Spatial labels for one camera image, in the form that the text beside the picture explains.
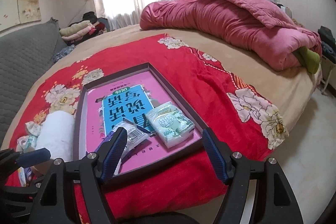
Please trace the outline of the white barcode packet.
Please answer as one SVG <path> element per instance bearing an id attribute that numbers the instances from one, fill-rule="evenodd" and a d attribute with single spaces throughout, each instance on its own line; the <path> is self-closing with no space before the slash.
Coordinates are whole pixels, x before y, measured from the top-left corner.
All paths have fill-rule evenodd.
<path id="1" fill-rule="evenodd" d="M 123 159 L 131 150 L 145 141 L 149 137 L 149 134 L 147 132 L 143 132 L 136 124 L 131 123 L 128 120 L 123 120 L 116 124 L 112 128 L 112 131 L 116 132 L 119 127 L 122 127 L 127 131 L 127 142 L 121 155 L 121 159 Z"/>

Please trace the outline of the blue Chinese book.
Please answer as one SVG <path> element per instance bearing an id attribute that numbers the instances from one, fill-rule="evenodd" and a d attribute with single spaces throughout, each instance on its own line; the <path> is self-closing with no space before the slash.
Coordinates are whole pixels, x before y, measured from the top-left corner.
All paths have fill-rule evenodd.
<path id="1" fill-rule="evenodd" d="M 145 114 L 154 107 L 142 85 L 125 87 L 114 91 L 102 101 L 102 117 L 106 133 L 126 118 L 147 130 L 154 129 L 147 121 Z"/>

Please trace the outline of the green white tissue pack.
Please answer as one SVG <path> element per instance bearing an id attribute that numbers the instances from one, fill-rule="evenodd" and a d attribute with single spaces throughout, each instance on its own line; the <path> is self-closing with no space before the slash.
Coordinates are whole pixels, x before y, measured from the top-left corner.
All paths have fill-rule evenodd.
<path id="1" fill-rule="evenodd" d="M 179 145 L 193 135 L 194 122 L 171 101 L 155 107 L 145 116 L 167 148 Z"/>

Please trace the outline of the gray quilted sofa cover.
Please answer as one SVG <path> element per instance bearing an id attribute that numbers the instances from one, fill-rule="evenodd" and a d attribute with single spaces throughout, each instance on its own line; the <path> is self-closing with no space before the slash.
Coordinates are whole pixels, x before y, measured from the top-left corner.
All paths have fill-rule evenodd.
<path id="1" fill-rule="evenodd" d="M 30 88 L 66 46 L 54 18 L 1 37 L 1 141 Z"/>

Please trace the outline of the dark-rimmed pink tray box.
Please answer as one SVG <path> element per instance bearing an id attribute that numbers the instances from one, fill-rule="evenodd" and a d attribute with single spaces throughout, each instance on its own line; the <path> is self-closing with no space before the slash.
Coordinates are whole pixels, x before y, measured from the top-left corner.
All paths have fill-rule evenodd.
<path id="1" fill-rule="evenodd" d="M 179 108 L 195 125 L 191 136 L 171 148 L 156 135 L 145 116 L 166 102 Z M 83 85 L 75 118 L 73 159 L 95 151 L 124 119 L 146 129 L 149 136 L 122 159 L 115 179 L 150 176 L 203 147 L 206 123 L 153 65 L 144 63 Z"/>

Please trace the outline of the stack of folded clothes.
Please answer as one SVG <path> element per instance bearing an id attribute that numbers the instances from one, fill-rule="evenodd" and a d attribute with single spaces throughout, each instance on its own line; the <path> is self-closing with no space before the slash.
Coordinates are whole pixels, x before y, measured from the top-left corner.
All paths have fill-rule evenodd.
<path id="1" fill-rule="evenodd" d="M 68 46 L 76 46 L 107 32 L 110 32 L 108 19 L 98 18 L 93 11 L 86 12 L 82 21 L 59 30 L 60 36 Z"/>

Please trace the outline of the white toilet paper roll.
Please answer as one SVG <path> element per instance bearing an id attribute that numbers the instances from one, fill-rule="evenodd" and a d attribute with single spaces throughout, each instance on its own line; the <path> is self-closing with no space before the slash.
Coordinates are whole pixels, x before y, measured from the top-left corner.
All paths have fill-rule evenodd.
<path id="1" fill-rule="evenodd" d="M 56 111 L 46 116 L 41 125 L 35 149 L 46 148 L 51 159 L 61 158 L 65 162 L 73 159 L 75 118 L 70 113 Z"/>

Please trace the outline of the pink quilted comforter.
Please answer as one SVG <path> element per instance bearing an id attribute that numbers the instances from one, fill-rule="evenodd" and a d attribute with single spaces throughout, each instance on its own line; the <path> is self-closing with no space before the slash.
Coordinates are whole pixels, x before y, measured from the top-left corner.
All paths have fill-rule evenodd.
<path id="1" fill-rule="evenodd" d="M 322 56 L 316 32 L 299 27 L 268 0 L 174 0 L 153 2 L 141 14 L 143 30 L 192 29 L 255 52 L 273 70 L 302 66 L 293 52 L 300 47 Z"/>

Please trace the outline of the blue pen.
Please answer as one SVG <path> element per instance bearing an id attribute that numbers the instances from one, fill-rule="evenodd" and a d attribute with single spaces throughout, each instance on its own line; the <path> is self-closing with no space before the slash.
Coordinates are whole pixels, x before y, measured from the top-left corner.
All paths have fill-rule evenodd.
<path id="1" fill-rule="evenodd" d="M 126 122 L 126 123 L 129 123 L 129 124 L 133 125 L 133 126 L 136 127 L 138 130 L 140 130 L 140 131 L 142 131 L 142 132 L 144 132 L 144 133 L 146 133 L 146 134 L 151 135 L 151 131 L 147 130 L 146 128 L 141 127 L 140 125 L 138 125 L 138 124 L 136 124 L 136 123 L 134 123 L 134 122 L 132 122 L 132 121 L 126 119 L 126 118 L 123 118 L 123 121 Z"/>

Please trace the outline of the red floral blanket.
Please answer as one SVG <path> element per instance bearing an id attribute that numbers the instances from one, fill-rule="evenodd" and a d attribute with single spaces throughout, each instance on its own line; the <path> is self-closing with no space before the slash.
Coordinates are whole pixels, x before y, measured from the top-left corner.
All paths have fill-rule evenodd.
<path id="1" fill-rule="evenodd" d="M 25 109 L 9 146 L 25 135 L 25 123 L 52 112 L 74 114 L 83 86 L 109 74 L 151 63 L 209 125 L 219 140 L 251 160 L 265 159 L 289 135 L 278 108 L 221 63 L 180 40 L 159 34 L 110 47 L 73 61 L 46 79 Z M 175 211 L 226 192 L 205 151 L 185 157 L 148 179 L 106 194 L 118 219 Z"/>

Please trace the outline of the green pillow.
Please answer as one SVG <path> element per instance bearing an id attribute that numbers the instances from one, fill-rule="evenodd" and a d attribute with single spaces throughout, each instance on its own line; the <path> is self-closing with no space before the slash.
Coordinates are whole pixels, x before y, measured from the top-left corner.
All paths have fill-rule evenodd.
<path id="1" fill-rule="evenodd" d="M 306 67 L 307 71 L 316 74 L 319 68 L 320 56 L 318 53 L 308 49 L 307 47 L 300 47 L 293 52 L 299 63 Z"/>

